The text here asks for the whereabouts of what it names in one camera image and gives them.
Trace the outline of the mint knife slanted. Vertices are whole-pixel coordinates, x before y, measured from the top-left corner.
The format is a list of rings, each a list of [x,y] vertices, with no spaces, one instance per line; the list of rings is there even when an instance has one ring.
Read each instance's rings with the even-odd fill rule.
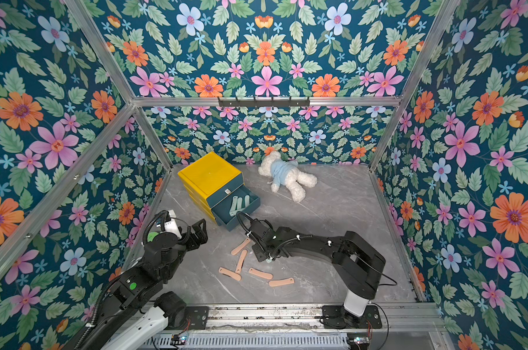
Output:
[[[229,214],[231,217],[234,217],[236,213],[238,212],[239,208],[239,198],[237,196],[234,196],[231,202],[230,211]]]

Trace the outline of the teal drawer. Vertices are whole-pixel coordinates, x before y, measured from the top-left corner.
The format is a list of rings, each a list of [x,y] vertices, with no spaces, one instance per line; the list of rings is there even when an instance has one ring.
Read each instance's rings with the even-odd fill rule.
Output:
[[[207,204],[210,208],[215,207],[222,200],[226,199],[230,194],[240,188],[244,184],[242,174],[238,174],[231,181],[224,185],[218,185],[217,190],[207,198]]]
[[[232,231],[239,225],[236,215],[239,212],[252,214],[260,206],[260,197],[245,185],[232,190],[225,188],[217,193],[217,203],[211,207],[216,223]]]

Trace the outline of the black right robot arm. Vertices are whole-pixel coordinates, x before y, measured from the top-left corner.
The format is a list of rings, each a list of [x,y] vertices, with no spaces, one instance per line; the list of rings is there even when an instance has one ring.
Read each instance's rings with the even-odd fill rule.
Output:
[[[274,228],[267,220],[249,214],[236,214],[258,261],[280,258],[309,258],[330,263],[347,286],[344,310],[362,317],[369,302],[375,299],[384,276],[386,259],[362,236],[347,231],[343,236],[317,236],[300,233],[289,227]]]

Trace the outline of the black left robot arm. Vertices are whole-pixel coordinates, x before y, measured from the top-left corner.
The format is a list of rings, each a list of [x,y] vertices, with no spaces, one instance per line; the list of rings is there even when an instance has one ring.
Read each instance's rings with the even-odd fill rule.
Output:
[[[207,222],[172,230],[179,219],[160,211],[141,234],[144,253],[139,262],[103,287],[86,324],[65,349],[101,349],[121,326],[162,291],[175,275],[187,252],[208,242]]]

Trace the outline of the yellow drawer cabinet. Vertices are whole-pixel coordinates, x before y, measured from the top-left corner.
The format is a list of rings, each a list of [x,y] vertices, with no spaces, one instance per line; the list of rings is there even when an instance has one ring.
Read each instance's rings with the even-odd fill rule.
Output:
[[[242,172],[214,152],[178,172],[179,179],[194,204],[214,222],[216,221],[207,198],[217,190],[218,185],[226,184],[238,174]]]

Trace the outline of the green lidded small jar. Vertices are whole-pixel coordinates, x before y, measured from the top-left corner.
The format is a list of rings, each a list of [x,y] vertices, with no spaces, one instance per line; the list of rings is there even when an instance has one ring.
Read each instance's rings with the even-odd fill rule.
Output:
[[[154,231],[149,232],[147,236],[147,242],[152,242],[155,239],[155,237],[157,237],[158,235],[159,235],[158,232],[154,232]]]

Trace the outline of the white teddy bear blue shirt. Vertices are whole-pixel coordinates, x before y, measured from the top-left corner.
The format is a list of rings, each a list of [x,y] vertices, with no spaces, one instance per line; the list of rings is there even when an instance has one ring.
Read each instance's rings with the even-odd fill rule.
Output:
[[[258,173],[271,179],[271,191],[277,193],[281,186],[287,188],[292,200],[300,203],[306,198],[305,188],[314,188],[318,179],[298,168],[296,161],[284,161],[278,151],[270,152],[262,160]]]

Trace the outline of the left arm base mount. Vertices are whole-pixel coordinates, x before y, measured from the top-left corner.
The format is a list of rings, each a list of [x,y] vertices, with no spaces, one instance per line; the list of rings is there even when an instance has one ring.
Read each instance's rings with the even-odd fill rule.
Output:
[[[163,311],[168,324],[165,330],[205,330],[209,318],[208,306],[188,305],[174,292],[163,293],[155,299],[155,307]]]

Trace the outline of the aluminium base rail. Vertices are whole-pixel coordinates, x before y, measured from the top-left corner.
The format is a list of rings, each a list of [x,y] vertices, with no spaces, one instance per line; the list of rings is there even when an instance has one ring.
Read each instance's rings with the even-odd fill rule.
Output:
[[[205,330],[165,330],[160,309],[141,311],[101,349],[453,349],[431,303],[371,303],[381,329],[327,329],[319,303],[208,304]]]

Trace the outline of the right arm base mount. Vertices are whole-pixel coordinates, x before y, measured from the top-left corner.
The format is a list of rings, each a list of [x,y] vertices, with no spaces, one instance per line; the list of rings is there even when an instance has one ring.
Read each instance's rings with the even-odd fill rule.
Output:
[[[382,317],[377,306],[368,305],[363,316],[355,316],[342,305],[323,306],[319,322],[327,329],[381,329]]]

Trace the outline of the black hook rail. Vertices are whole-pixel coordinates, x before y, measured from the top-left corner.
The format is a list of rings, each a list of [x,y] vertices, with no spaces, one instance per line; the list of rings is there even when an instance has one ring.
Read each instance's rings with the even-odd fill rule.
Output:
[[[249,109],[265,106],[277,108],[308,107],[311,106],[310,98],[271,97],[271,98],[218,98],[220,107],[246,107]]]

